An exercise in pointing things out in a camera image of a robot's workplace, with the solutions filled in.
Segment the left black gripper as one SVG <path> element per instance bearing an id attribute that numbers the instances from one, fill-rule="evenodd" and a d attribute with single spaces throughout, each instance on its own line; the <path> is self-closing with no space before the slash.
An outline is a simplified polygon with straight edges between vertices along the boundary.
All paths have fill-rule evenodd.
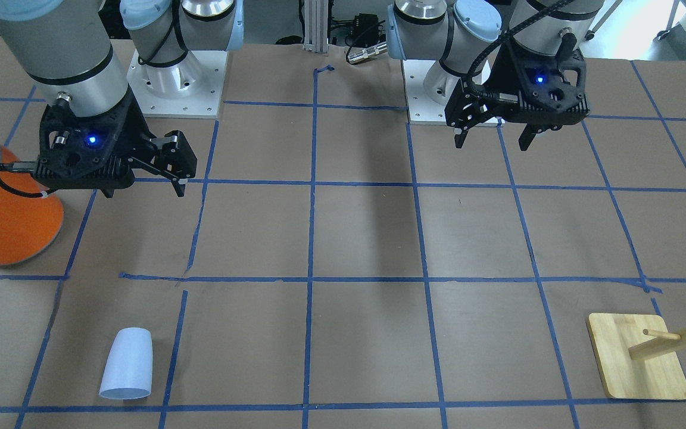
<path id="1" fill-rule="evenodd" d="M 576 44 L 558 41 L 555 54 L 547 56 L 507 41 L 483 84 L 458 80 L 445 106 L 446 124 L 455 128 L 455 148 L 463 148 L 469 128 L 492 117 L 526 124 L 518 138 L 522 151 L 537 134 L 585 119 L 590 113 L 586 63 Z"/>

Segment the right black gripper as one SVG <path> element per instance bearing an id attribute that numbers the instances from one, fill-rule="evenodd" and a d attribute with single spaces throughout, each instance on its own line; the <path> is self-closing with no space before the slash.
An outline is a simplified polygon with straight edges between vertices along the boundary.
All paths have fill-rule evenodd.
<path id="1" fill-rule="evenodd" d="M 47 188 L 98 189 L 105 198 L 135 181 L 134 169 L 168 179 L 177 197 L 185 195 L 198 158 L 182 131 L 156 138 L 133 95 L 109 111 L 78 117 L 68 95 L 46 107 L 40 121 L 40 154 L 33 178 Z"/>

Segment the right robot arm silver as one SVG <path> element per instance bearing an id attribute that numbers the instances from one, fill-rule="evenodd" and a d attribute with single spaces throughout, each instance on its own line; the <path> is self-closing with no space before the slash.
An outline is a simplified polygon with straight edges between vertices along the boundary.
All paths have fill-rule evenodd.
<path id="1" fill-rule="evenodd" d="M 155 136 L 145 114 L 212 117 L 224 66 L 244 42 L 242 1 L 122 1 L 136 59 L 123 68 L 90 1 L 0 1 L 0 36 L 48 105 L 33 162 L 0 163 L 0 187 L 25 198 L 97 189 L 107 198 L 143 169 L 177 196 L 198 158 L 180 130 Z"/>

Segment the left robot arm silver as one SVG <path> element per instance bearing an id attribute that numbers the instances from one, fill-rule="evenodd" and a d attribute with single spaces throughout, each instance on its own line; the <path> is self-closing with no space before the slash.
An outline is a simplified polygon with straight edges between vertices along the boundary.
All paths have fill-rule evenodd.
<path id="1" fill-rule="evenodd" d="M 428 89 L 461 148 L 469 129 L 493 117 L 524 124 L 525 151 L 537 134 L 590 113 L 579 43 L 602 1 L 513 1 L 504 22 L 487 1 L 395 1 L 386 42 L 398 60 L 430 60 Z"/>

